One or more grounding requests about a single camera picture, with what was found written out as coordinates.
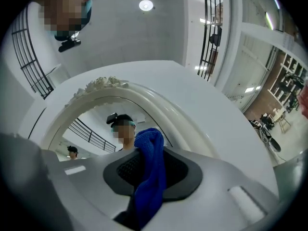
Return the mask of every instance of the mirror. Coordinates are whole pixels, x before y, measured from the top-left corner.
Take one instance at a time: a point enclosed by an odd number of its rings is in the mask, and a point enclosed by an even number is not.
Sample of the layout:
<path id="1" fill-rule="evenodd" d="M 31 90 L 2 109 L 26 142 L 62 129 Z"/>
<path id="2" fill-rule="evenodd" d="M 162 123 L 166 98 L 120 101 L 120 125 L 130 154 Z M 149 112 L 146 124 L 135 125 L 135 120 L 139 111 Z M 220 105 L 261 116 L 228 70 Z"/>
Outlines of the mirror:
<path id="1" fill-rule="evenodd" d="M 101 99 L 101 105 L 81 114 L 71 123 L 56 148 L 58 159 L 60 161 L 70 159 L 69 146 L 77 149 L 77 152 L 73 149 L 74 159 L 85 159 L 122 150 L 124 138 L 119 138 L 119 133 L 113 132 L 110 124 L 106 123 L 108 116 L 113 113 L 117 113 L 118 116 L 128 115 L 135 124 L 134 128 L 127 128 L 128 132 L 132 129 L 132 137 L 125 141 L 129 143 L 127 149 L 133 148 L 133 138 L 148 128 L 159 130 L 163 134 L 164 146 L 172 147 L 158 124 L 140 106 L 124 98 L 105 97 Z"/>

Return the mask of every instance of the fluorescent light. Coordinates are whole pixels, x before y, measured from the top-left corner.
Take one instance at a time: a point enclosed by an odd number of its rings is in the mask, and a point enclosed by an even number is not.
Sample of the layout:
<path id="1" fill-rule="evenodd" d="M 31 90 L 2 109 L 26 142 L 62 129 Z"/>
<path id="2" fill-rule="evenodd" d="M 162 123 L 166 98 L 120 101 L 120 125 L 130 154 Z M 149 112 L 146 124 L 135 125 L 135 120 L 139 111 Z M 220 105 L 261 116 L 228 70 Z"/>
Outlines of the fluorescent light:
<path id="1" fill-rule="evenodd" d="M 200 22 L 205 24 L 205 19 L 200 18 Z"/>
<path id="2" fill-rule="evenodd" d="M 65 173 L 67 175 L 72 175 L 72 174 L 79 173 L 79 172 L 81 172 L 83 170 L 86 170 L 86 167 L 84 167 L 82 165 L 82 166 L 77 166 L 77 167 L 74 167 L 74 168 L 67 169 L 67 170 L 65 170 Z"/>
<path id="3" fill-rule="evenodd" d="M 272 24 L 272 22 L 271 22 L 271 20 L 270 20 L 269 13 L 267 13 L 267 12 L 266 12 L 266 19 L 268 20 L 268 23 L 269 23 L 269 25 L 270 25 L 270 28 L 273 30 L 274 27 L 273 27 L 273 24 Z"/>
<path id="4" fill-rule="evenodd" d="M 142 0 L 139 3 L 139 8 L 143 11 L 149 11 L 153 8 L 153 3 L 150 0 Z"/>
<path id="5" fill-rule="evenodd" d="M 276 5 L 277 5 L 277 8 L 280 9 L 280 6 L 279 6 L 279 3 L 278 3 L 278 0 L 274 0 Z"/>
<path id="6" fill-rule="evenodd" d="M 253 91 L 253 90 L 254 90 L 254 87 L 247 88 L 246 91 L 245 91 L 245 93 L 246 93 L 246 92 Z"/>
<path id="7" fill-rule="evenodd" d="M 196 66 L 196 67 L 194 67 L 195 69 L 199 69 L 200 68 L 200 70 L 206 70 L 207 69 L 207 67 L 199 67 L 199 66 Z"/>

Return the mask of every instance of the white sticker label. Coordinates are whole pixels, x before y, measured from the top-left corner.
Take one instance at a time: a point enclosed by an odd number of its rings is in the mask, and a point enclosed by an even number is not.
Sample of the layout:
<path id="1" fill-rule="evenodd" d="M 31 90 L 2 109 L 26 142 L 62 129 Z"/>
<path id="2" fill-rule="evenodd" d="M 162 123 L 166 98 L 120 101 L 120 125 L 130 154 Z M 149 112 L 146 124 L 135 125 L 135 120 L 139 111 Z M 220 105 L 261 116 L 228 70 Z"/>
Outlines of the white sticker label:
<path id="1" fill-rule="evenodd" d="M 69 169 L 66 169 L 65 170 L 65 173 L 67 175 L 72 175 L 72 174 L 76 174 L 76 173 L 79 173 L 83 170 L 86 170 L 86 167 L 84 167 L 83 165 L 82 166 L 78 166 L 78 167 L 74 167 L 74 168 L 69 168 Z"/>

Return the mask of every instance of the black metal railing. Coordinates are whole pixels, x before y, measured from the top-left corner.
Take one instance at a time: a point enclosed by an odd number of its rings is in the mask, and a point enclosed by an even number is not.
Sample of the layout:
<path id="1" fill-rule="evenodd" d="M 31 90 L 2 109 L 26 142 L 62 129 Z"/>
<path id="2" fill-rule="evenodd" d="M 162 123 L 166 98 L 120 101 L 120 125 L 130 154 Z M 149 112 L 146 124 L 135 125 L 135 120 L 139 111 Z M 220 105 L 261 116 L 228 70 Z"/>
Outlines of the black metal railing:
<path id="1" fill-rule="evenodd" d="M 28 6 L 13 21 L 12 38 L 20 69 L 31 89 L 39 92 L 45 99 L 53 91 L 53 87 L 44 74 L 32 45 L 28 25 Z"/>
<path id="2" fill-rule="evenodd" d="M 197 75 L 209 81 L 213 74 L 222 32 L 221 0 L 205 0 L 205 28 Z"/>
<path id="3" fill-rule="evenodd" d="M 113 144 L 109 143 L 107 140 L 104 140 L 101 136 L 99 136 L 96 132 L 84 124 L 79 118 L 73 121 L 73 123 L 68 128 L 84 140 L 104 151 L 110 153 L 116 151 L 116 147 Z"/>

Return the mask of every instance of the brick wall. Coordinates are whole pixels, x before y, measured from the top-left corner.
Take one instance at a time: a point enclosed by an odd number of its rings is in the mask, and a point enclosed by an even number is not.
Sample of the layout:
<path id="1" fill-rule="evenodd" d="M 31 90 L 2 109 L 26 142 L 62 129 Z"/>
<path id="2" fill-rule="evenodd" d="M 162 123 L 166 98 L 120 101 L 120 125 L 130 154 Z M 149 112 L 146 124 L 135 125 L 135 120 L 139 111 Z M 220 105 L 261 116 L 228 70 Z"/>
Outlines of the brick wall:
<path id="1" fill-rule="evenodd" d="M 291 15 L 287 11 L 283 10 L 282 16 L 283 16 L 283 22 L 284 22 L 284 31 L 287 34 L 290 34 L 295 37 L 298 31 L 295 27 L 295 23 Z"/>
<path id="2" fill-rule="evenodd" d="M 261 114 L 267 113 L 275 115 L 273 109 L 281 109 L 280 103 L 270 94 L 268 89 L 271 88 L 277 75 L 280 71 L 280 63 L 284 60 L 285 53 L 279 51 L 277 54 L 277 59 L 275 61 L 274 67 L 272 68 L 263 88 L 261 89 L 257 98 L 249 106 L 249 108 L 244 112 L 244 115 L 249 120 L 259 120 Z"/>

